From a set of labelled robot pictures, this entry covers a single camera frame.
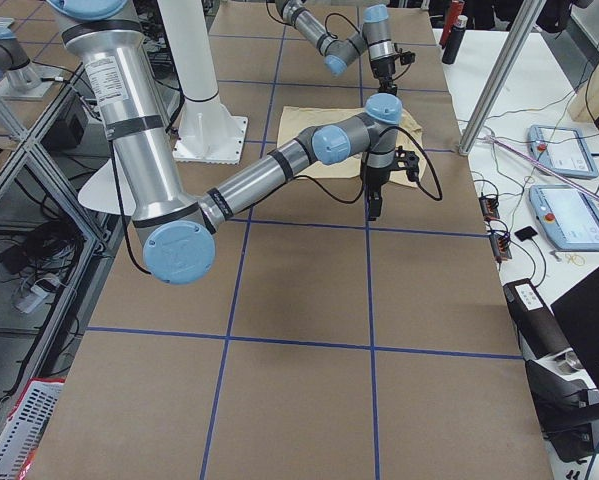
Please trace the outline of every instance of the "cardboard table surface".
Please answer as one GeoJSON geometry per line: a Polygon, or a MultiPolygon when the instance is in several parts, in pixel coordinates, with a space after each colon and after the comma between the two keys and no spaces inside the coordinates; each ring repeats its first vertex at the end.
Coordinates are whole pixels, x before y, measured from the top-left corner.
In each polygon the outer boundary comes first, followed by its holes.
{"type": "MultiPolygon", "coordinates": [[[[183,287],[122,249],[30,478],[550,478],[428,19],[390,14],[417,48],[400,97],[446,199],[388,185],[369,224],[292,182],[223,225],[211,272],[183,287]]],[[[263,4],[222,3],[210,41],[250,126],[239,166],[179,165],[193,193],[274,148],[284,105],[358,108],[375,89],[367,57],[331,78],[263,4]]]]}

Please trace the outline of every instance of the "silver arm segment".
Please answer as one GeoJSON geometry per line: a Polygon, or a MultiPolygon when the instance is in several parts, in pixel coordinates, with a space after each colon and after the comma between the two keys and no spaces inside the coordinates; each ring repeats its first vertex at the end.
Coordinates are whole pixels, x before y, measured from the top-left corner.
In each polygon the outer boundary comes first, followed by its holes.
{"type": "Polygon", "coordinates": [[[360,33],[354,33],[347,40],[333,38],[303,6],[302,0],[275,0],[275,5],[279,16],[296,28],[325,57],[326,66],[335,76],[341,75],[368,48],[360,33]]]}
{"type": "Polygon", "coordinates": [[[41,84],[41,78],[28,54],[11,30],[0,27],[0,79],[6,75],[10,86],[26,92],[41,84]]]}
{"type": "Polygon", "coordinates": [[[333,75],[345,72],[368,50],[372,75],[379,80],[379,92],[397,94],[393,82],[395,62],[401,65],[414,62],[415,54],[403,52],[393,43],[390,34],[388,9],[379,4],[366,8],[363,25],[346,40],[339,40],[303,6],[303,0],[275,0],[277,12],[325,57],[324,63],[333,75]]]}
{"type": "Polygon", "coordinates": [[[335,124],[305,129],[209,190],[199,199],[201,210],[216,229],[233,215],[293,180],[313,163],[338,163],[351,155],[366,152],[372,146],[373,151],[381,153],[367,153],[363,157],[364,176],[370,181],[369,177],[392,165],[397,130],[390,127],[399,123],[401,108],[397,97],[375,94],[368,100],[366,112],[335,124]]]}
{"type": "Polygon", "coordinates": [[[190,283],[214,260],[213,233],[234,214],[294,179],[310,164],[363,156],[363,179],[380,188],[394,156],[402,105],[387,93],[342,122],[310,127],[201,197],[183,189],[140,50],[143,35],[132,4],[119,0],[114,15],[75,19],[57,10],[63,42],[85,65],[106,138],[130,184],[132,216],[151,273],[168,283],[190,283]]]}

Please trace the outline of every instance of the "black monitor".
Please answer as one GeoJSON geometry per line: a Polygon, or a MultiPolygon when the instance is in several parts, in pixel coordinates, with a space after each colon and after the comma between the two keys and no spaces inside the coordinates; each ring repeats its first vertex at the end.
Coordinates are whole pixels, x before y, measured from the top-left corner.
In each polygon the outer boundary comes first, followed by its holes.
{"type": "Polygon", "coordinates": [[[599,268],[555,301],[552,312],[599,388],[599,268]]]}
{"type": "MultiPolygon", "coordinates": [[[[568,343],[599,389],[599,268],[552,304],[568,343]]],[[[599,392],[526,364],[544,434],[563,461],[590,455],[599,441],[599,392]]]]}

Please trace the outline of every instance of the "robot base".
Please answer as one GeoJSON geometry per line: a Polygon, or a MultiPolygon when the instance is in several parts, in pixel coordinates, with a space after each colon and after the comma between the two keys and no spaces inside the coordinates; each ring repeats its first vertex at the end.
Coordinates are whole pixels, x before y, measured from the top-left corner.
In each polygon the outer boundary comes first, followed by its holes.
{"type": "Polygon", "coordinates": [[[233,117],[223,105],[220,107],[223,114],[223,129],[208,125],[208,122],[204,121],[202,113],[197,114],[196,128],[193,129],[186,129],[185,126],[188,123],[182,119],[179,140],[172,152],[175,160],[179,162],[239,163],[246,138],[248,118],[233,117]],[[228,130],[228,133],[224,138],[217,139],[216,132],[221,130],[228,130]]]}
{"type": "MultiPolygon", "coordinates": [[[[35,67],[37,68],[41,78],[54,78],[61,76],[62,70],[60,68],[44,67],[41,65],[35,65],[35,67]]],[[[55,85],[55,82],[41,82],[41,85],[32,88],[27,92],[22,92],[12,88],[8,79],[4,77],[0,81],[0,96],[4,100],[28,100],[38,102],[43,99],[46,93],[48,93],[48,90],[50,90],[50,87],[53,85],[55,85]]]]}

